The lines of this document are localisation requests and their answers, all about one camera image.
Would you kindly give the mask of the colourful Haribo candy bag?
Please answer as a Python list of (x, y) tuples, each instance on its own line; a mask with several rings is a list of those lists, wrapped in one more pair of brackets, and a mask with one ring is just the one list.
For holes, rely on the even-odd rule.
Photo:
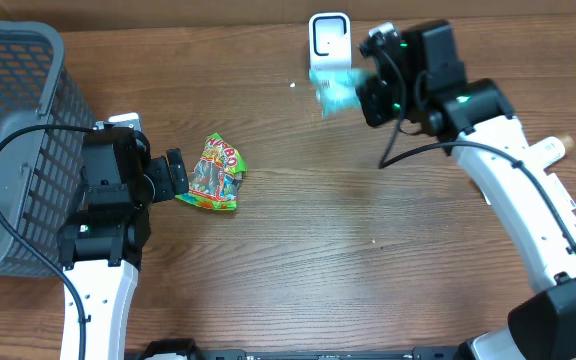
[(176, 198), (199, 208), (234, 211), (247, 172), (239, 151), (214, 133), (206, 138), (201, 157), (188, 176), (189, 190)]

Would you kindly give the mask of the teal tissue packet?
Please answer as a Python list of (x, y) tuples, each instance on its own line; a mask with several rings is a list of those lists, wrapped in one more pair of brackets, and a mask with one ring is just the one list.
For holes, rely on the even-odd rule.
[(309, 71), (309, 79), (316, 88), (316, 98), (323, 117), (356, 110), (361, 107), (357, 93), (374, 75), (360, 68), (324, 69)]

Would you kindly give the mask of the white tube with gold cap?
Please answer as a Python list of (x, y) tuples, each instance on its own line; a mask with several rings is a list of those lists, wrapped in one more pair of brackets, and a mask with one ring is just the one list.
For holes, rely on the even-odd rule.
[(530, 151), (542, 169), (562, 160), (575, 146), (569, 134), (546, 137), (530, 146)]

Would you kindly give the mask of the white Hansaplast plaster box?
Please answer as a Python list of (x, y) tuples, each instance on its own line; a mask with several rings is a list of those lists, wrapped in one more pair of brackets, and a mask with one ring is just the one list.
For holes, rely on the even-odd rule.
[(550, 173), (546, 176), (546, 180), (548, 183), (548, 194), (557, 207), (564, 211), (576, 210), (576, 202), (573, 200), (559, 177), (555, 173)]

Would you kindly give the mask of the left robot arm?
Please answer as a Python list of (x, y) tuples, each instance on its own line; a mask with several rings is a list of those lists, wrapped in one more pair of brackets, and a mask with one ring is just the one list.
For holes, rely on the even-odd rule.
[(82, 145), (83, 202), (57, 233), (65, 293), (63, 359), (121, 359), (151, 235), (149, 208), (188, 190), (179, 149), (154, 158), (145, 135), (106, 124)]

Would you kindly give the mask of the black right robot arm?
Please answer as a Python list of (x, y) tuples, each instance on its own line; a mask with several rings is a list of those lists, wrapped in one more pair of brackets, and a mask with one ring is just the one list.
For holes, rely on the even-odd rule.
[(546, 152), (527, 142), (493, 80), (468, 80), (449, 22), (407, 30), (385, 23), (359, 50), (376, 65), (357, 90), (368, 125), (419, 124), (485, 195), (529, 275), (533, 296), (501, 329), (460, 344), (455, 357), (576, 358), (576, 215)]

